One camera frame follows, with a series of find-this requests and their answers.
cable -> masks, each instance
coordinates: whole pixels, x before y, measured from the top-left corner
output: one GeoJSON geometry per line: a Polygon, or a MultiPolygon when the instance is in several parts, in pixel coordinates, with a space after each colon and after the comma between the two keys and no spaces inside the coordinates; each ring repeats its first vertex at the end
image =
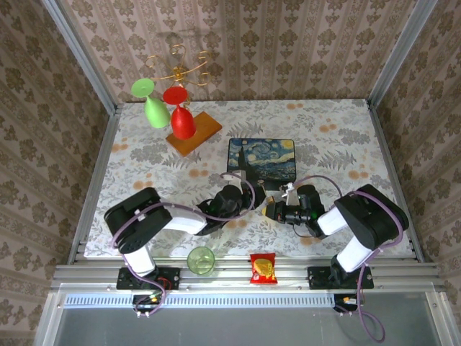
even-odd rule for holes
{"type": "MultiPolygon", "coordinates": [[[[372,254],[367,258],[367,262],[369,262],[369,261],[373,260],[377,256],[377,254],[380,253],[380,251],[382,251],[384,249],[387,249],[389,247],[393,247],[393,246],[397,245],[398,243],[400,243],[402,241],[402,239],[403,239],[403,227],[402,227],[402,224],[400,223],[400,221],[398,220],[397,216],[392,212],[392,210],[389,209],[384,203],[382,203],[376,197],[374,197],[374,196],[372,196],[372,195],[370,195],[370,194],[368,194],[366,192],[362,192],[362,191],[354,191],[354,192],[351,192],[351,194],[365,197],[368,200],[371,200],[372,202],[378,204],[390,216],[390,218],[394,221],[394,223],[395,223],[395,225],[397,226],[397,229],[398,229],[397,239],[395,241],[392,241],[392,242],[388,243],[388,244],[383,244],[383,245],[381,245],[380,248],[377,248],[375,251],[373,251],[372,254]]],[[[360,322],[362,323],[362,327],[365,330],[365,332],[368,334],[370,339],[372,339],[373,341],[375,341],[375,342],[377,342],[379,344],[382,344],[386,340],[386,331],[384,329],[384,326],[382,325],[381,321],[375,315],[371,314],[370,312],[363,311],[362,307],[360,306],[360,299],[361,299],[361,296],[362,296],[360,291],[362,289],[363,275],[365,273],[365,268],[367,267],[367,262],[364,262],[364,264],[360,268],[359,280],[357,282],[357,311],[354,311],[354,313],[359,315],[360,322]],[[368,318],[372,319],[373,321],[377,322],[380,325],[381,332],[382,332],[381,339],[377,339],[376,337],[374,337],[372,335],[372,333],[368,330],[368,327],[365,324],[365,321],[364,321],[364,318],[363,318],[364,316],[367,316],[368,318]]]]}
{"type": "MultiPolygon", "coordinates": [[[[134,223],[140,216],[148,213],[149,211],[155,209],[155,208],[158,208],[158,207],[161,207],[161,206],[166,206],[166,207],[172,207],[172,208],[178,208],[178,209],[182,209],[182,210],[187,210],[187,211],[190,211],[190,212],[193,212],[199,216],[202,216],[203,218],[209,218],[211,220],[215,220],[215,221],[232,221],[232,220],[236,220],[238,218],[241,218],[243,216],[245,216],[251,209],[253,209],[254,207],[254,203],[256,201],[256,193],[254,191],[254,188],[253,186],[250,184],[250,182],[248,180],[245,180],[245,179],[242,179],[242,177],[240,177],[239,175],[237,174],[234,174],[234,173],[229,173],[229,172],[225,172],[225,173],[221,173],[220,177],[222,178],[223,176],[225,175],[230,175],[232,177],[236,177],[236,178],[239,178],[242,182],[244,182],[245,184],[248,185],[250,191],[251,191],[251,203],[250,203],[250,206],[248,207],[248,209],[246,211],[244,211],[242,214],[240,215],[237,215],[237,216],[234,216],[232,218],[218,218],[216,216],[211,216],[211,215],[208,215],[208,214],[205,214],[205,213],[202,213],[201,211],[198,211],[194,208],[190,208],[190,207],[187,207],[185,205],[180,205],[180,204],[175,204],[175,203],[156,203],[156,204],[153,204],[153,205],[150,205],[148,206],[147,208],[144,208],[142,209],[138,214],[134,215],[132,218],[130,218],[130,220],[128,220],[127,222],[125,222],[123,224],[122,227],[120,227],[118,229],[117,232],[115,232],[114,236],[112,237],[112,241],[111,241],[111,245],[114,249],[117,249],[117,240],[120,238],[120,235],[125,231],[126,228],[128,228],[128,226],[130,226],[132,223],[134,223]]],[[[144,278],[142,276],[140,276],[137,272],[135,272],[132,267],[130,266],[130,264],[128,263],[127,259],[125,258],[125,255],[122,254],[122,258],[123,260],[125,261],[125,264],[127,265],[127,268],[129,269],[129,271],[131,272],[131,274],[137,278],[138,280],[141,280],[141,281],[144,281],[146,283],[150,283],[154,286],[156,286],[158,289],[161,290],[161,300],[160,302],[158,303],[158,305],[153,308],[151,311],[149,312],[146,312],[146,316],[150,316],[154,313],[156,313],[158,311],[158,309],[163,305],[164,301],[165,301],[165,296],[166,296],[166,291],[165,291],[165,288],[162,286],[162,285],[159,285],[156,281],[153,281],[153,280],[150,280],[150,279],[147,279],[147,278],[144,278]]]]}
{"type": "Polygon", "coordinates": [[[114,249],[117,248],[117,240],[120,237],[120,234],[122,234],[125,231],[125,229],[128,228],[129,225],[131,225],[133,222],[135,222],[140,216],[142,216],[142,215],[148,213],[149,211],[151,211],[151,210],[153,210],[155,208],[158,208],[158,207],[178,208],[178,209],[181,209],[181,210],[190,211],[190,212],[195,213],[195,214],[197,214],[199,216],[202,216],[203,218],[209,218],[210,220],[215,220],[215,221],[232,221],[232,220],[236,220],[238,218],[244,217],[254,207],[254,203],[256,201],[256,193],[254,191],[254,188],[253,188],[253,186],[250,184],[250,182],[248,180],[242,179],[237,174],[226,172],[226,173],[221,173],[220,176],[223,177],[224,175],[231,175],[233,177],[239,178],[242,182],[246,183],[248,185],[248,187],[250,188],[250,191],[251,191],[251,203],[250,203],[250,206],[248,207],[248,209],[245,210],[242,214],[234,216],[232,218],[218,218],[216,216],[211,216],[211,215],[202,213],[201,211],[198,211],[195,208],[190,208],[190,207],[187,207],[187,206],[181,205],[181,204],[169,203],[169,202],[156,203],[156,204],[153,204],[153,205],[149,205],[145,209],[142,209],[138,214],[134,215],[130,220],[125,222],[123,224],[123,226],[120,227],[119,230],[117,232],[115,232],[114,236],[112,237],[112,242],[111,242],[112,247],[114,249]]]}
{"type": "Polygon", "coordinates": [[[298,232],[296,232],[295,225],[293,225],[293,231],[294,231],[295,234],[296,234],[297,236],[299,236],[300,238],[313,238],[313,236],[302,236],[301,234],[299,234],[298,232]]]}
{"type": "Polygon", "coordinates": [[[343,197],[343,193],[341,192],[341,189],[339,188],[338,184],[336,184],[332,179],[328,178],[327,176],[325,175],[320,175],[320,174],[315,174],[315,175],[308,175],[302,179],[299,179],[299,180],[296,180],[295,182],[293,182],[293,185],[298,185],[308,179],[312,179],[312,178],[322,178],[322,179],[325,179],[325,180],[328,180],[331,184],[334,185],[334,187],[338,190],[338,193],[339,193],[339,197],[343,197]]]}

wooden board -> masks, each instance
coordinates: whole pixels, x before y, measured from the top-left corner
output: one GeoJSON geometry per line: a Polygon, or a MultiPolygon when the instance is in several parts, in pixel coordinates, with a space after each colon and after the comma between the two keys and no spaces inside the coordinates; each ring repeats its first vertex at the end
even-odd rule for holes
{"type": "Polygon", "coordinates": [[[189,155],[189,153],[195,150],[200,144],[223,128],[220,123],[210,117],[206,112],[201,112],[194,117],[194,122],[197,131],[193,137],[182,140],[176,138],[173,133],[166,137],[168,143],[170,143],[182,156],[189,155]]]}

snack bag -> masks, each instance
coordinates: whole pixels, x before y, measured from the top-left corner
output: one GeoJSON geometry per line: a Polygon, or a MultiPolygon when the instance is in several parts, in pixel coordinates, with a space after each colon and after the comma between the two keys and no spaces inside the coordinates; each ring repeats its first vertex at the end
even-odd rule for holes
{"type": "Polygon", "coordinates": [[[277,283],[275,254],[250,254],[253,275],[250,283],[277,283]]]}

ventilation grill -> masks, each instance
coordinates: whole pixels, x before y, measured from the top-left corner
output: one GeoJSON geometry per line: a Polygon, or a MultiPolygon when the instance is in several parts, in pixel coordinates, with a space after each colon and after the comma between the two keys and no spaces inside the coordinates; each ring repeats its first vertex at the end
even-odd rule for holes
{"type": "MultiPolygon", "coordinates": [[[[131,307],[131,294],[68,294],[65,307],[75,308],[125,308],[131,307]]],[[[184,294],[170,293],[165,308],[331,308],[331,293],[304,294],[184,294]]]]}

green glass cup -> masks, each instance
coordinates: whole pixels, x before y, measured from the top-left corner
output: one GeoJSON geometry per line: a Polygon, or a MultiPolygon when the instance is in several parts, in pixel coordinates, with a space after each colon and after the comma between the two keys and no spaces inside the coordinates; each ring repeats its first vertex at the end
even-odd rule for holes
{"type": "Polygon", "coordinates": [[[131,93],[136,97],[145,97],[146,103],[144,104],[144,112],[147,120],[153,128],[164,128],[170,123],[170,112],[166,108],[164,102],[155,97],[150,97],[155,84],[149,78],[142,78],[131,86],[131,93]]]}
{"type": "Polygon", "coordinates": [[[215,254],[207,247],[196,247],[187,256],[187,267],[194,274],[210,274],[214,266],[215,254]]]}

